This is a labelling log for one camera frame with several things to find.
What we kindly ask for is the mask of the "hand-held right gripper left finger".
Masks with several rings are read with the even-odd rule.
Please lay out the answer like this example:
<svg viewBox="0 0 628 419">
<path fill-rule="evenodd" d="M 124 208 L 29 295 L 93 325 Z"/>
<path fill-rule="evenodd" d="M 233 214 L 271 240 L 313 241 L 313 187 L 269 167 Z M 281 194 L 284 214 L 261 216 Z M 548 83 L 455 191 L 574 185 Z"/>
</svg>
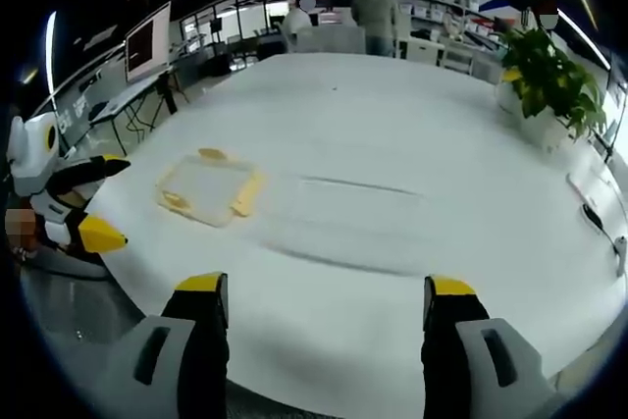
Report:
<svg viewBox="0 0 628 419">
<path fill-rule="evenodd" d="M 113 344 L 94 386 L 101 418 L 225 418 L 228 275 L 180 282 L 159 315 Z"/>
</svg>

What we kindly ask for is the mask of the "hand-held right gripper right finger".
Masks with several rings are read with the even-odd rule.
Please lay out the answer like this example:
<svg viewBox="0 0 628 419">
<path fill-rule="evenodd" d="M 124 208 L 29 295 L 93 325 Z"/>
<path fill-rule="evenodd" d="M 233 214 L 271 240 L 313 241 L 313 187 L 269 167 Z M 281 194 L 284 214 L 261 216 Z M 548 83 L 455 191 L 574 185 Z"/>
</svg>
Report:
<svg viewBox="0 0 628 419">
<path fill-rule="evenodd" d="M 466 283 L 425 278 L 423 332 L 425 418 L 551 418 L 564 404 L 540 353 Z"/>
</svg>

